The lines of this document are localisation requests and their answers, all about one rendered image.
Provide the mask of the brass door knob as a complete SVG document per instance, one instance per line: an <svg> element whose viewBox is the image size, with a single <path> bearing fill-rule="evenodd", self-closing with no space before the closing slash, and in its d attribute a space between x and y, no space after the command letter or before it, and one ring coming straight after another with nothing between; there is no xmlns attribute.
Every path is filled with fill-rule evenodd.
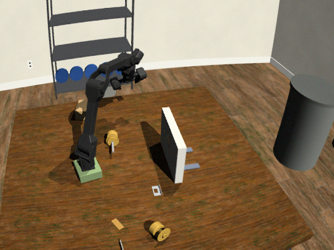
<svg viewBox="0 0 334 250"><path fill-rule="evenodd" d="M114 131L114 130L110 130L107 133L106 143L109 146L112 146L112 152L114 152L114 146L116 146L119 143L119 139L117 137L118 137L118 135L117 135L116 131Z"/></svg>
<svg viewBox="0 0 334 250"><path fill-rule="evenodd" d="M158 236L157 240L158 241L162 241L164 240L171 232L171 230L169 228L164 229L165 227L159 222L153 222L150 227L149 227L149 232L153 235L153 236Z"/></svg>

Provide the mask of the tan flat rectangular plate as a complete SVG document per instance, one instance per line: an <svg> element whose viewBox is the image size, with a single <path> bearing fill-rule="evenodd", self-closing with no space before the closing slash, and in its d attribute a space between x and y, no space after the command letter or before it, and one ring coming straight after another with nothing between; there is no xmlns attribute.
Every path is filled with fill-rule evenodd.
<svg viewBox="0 0 334 250"><path fill-rule="evenodd" d="M113 219L111 222L113 222L113 224L119 229L121 230L122 228L124 228L124 226L115 218Z"/></svg>

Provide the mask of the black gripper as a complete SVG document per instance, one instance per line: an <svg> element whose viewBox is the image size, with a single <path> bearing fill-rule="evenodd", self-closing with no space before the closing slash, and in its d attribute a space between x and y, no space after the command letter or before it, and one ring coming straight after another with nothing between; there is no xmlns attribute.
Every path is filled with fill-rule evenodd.
<svg viewBox="0 0 334 250"><path fill-rule="evenodd" d="M123 73L123 79L118 80L117 77L111 78L110 83L114 90L121 90L121 84L129 83L134 80L135 80L135 83L138 83L139 81L145 79L146 77L147 77L147 74L144 68L140 67L140 68L137 68L135 73L131 76L127 76Z"/></svg>

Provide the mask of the tan cardboard box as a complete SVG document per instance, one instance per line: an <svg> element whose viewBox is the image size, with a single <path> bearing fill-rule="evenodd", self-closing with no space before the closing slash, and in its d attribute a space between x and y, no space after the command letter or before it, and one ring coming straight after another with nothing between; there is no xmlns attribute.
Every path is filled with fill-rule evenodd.
<svg viewBox="0 0 334 250"><path fill-rule="evenodd" d="M76 120L85 120L87 108L87 100L79 100L75 108L75 119Z"/></svg>

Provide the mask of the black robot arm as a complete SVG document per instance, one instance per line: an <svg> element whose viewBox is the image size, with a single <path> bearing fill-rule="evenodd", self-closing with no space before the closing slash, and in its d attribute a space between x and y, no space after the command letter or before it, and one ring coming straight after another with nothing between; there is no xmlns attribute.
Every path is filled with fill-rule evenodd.
<svg viewBox="0 0 334 250"><path fill-rule="evenodd" d="M109 75L117 70L121 74L131 76L135 73L135 65L138 65L143 58L144 53L135 48L133 54L120 53L115 58L104 64L100 64L98 69L92 73L86 83L87 108L84 120L83 133L80 135L75 148L75 156L79 157L79 164L82 172L95 169L95 156L98 138L94 135L95 123L99 101L104 97L104 93L109 85ZM135 58L138 57L138 58ZM123 69L123 71L122 71ZM129 74L130 72L130 74ZM101 73L106 74L105 81L95 79ZM129 75L128 75L129 74ZM89 156L90 154L90 156Z"/></svg>

